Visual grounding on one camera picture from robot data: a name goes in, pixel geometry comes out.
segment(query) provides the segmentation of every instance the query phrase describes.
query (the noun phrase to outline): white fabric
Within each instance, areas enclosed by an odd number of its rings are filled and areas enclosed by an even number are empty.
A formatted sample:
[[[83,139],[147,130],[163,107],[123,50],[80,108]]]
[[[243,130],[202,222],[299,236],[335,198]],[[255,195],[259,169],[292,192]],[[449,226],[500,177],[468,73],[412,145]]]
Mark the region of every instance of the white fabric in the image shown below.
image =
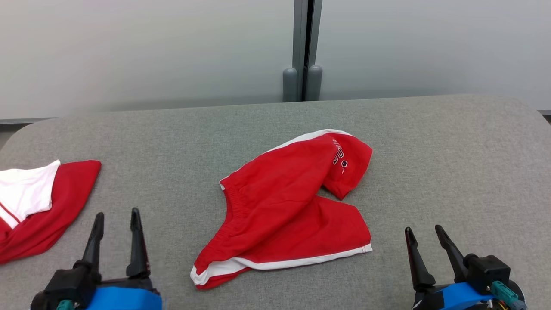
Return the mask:
[[[334,260],[337,258],[343,258],[352,256],[359,253],[367,253],[373,251],[371,244],[364,245],[363,247],[334,253],[323,256],[308,257],[301,259],[293,260],[283,260],[283,261],[271,261],[267,263],[255,263],[248,259],[241,257],[232,257],[226,261],[214,261],[208,265],[208,268],[203,271],[200,275],[197,274],[197,268],[193,266],[191,269],[190,277],[193,280],[195,285],[204,285],[208,282],[210,277],[220,276],[220,275],[229,275],[239,270],[250,267],[257,270],[272,270],[272,269],[282,269],[282,268],[291,268],[297,266],[313,265],[324,263],[326,261]]]
[[[53,180],[60,165],[57,160],[36,169],[0,171],[0,217],[10,227],[14,228],[31,214],[52,208]]]

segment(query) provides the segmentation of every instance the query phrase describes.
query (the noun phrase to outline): red and white shirt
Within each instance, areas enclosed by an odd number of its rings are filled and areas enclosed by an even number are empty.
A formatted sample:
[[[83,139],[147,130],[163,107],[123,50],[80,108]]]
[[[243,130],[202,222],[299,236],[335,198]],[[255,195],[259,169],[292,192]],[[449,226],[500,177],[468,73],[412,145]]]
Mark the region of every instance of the red and white shirt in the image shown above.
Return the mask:
[[[50,249],[86,204],[101,163],[0,171],[0,265]]]
[[[199,289],[216,287],[250,269],[322,263],[372,251],[371,235],[354,206],[339,199],[367,171],[372,149],[344,131],[299,136],[220,181],[226,219],[191,270]]]

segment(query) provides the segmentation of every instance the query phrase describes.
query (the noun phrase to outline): red garment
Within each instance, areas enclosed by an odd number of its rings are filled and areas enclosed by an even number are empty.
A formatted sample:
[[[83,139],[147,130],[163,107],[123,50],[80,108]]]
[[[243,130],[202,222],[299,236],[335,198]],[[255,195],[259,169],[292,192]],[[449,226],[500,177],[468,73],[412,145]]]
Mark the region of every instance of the red garment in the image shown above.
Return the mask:
[[[60,165],[49,211],[30,215],[13,229],[0,219],[0,265],[49,250],[86,204],[100,168],[98,161]]]
[[[226,219],[191,271],[199,289],[250,269],[310,265],[371,251],[371,235],[351,205],[316,196],[323,185],[339,199],[365,174],[372,149],[338,130],[307,133],[220,181]]]

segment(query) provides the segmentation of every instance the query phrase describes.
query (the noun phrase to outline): white wall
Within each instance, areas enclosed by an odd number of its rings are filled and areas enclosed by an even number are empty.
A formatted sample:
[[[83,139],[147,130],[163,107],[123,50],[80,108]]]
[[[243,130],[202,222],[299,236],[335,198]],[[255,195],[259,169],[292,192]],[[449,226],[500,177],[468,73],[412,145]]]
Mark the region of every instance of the white wall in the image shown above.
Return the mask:
[[[493,93],[551,110],[548,0],[323,0],[321,100]]]
[[[0,0],[0,120],[279,102],[293,0]]]

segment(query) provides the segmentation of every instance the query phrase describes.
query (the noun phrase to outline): gray table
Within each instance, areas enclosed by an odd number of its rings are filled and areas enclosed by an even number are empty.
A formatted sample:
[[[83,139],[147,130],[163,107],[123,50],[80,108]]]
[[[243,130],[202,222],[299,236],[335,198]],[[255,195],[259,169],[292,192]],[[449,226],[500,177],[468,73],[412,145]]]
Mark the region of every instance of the gray table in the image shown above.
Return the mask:
[[[344,201],[365,218],[374,251],[249,271],[197,291],[191,267],[225,216],[218,181],[276,145],[325,128],[374,149],[367,175]],[[551,126],[515,99],[455,95],[70,116],[17,132],[0,151],[0,169],[57,158],[97,159],[103,168],[87,206],[52,249],[0,266],[0,309],[27,309],[56,269],[70,268],[99,211],[106,215],[101,272],[123,276],[135,206],[153,281],[170,310],[409,309],[406,226],[437,282],[453,280],[435,224],[464,254],[501,258],[529,307],[548,308]]]

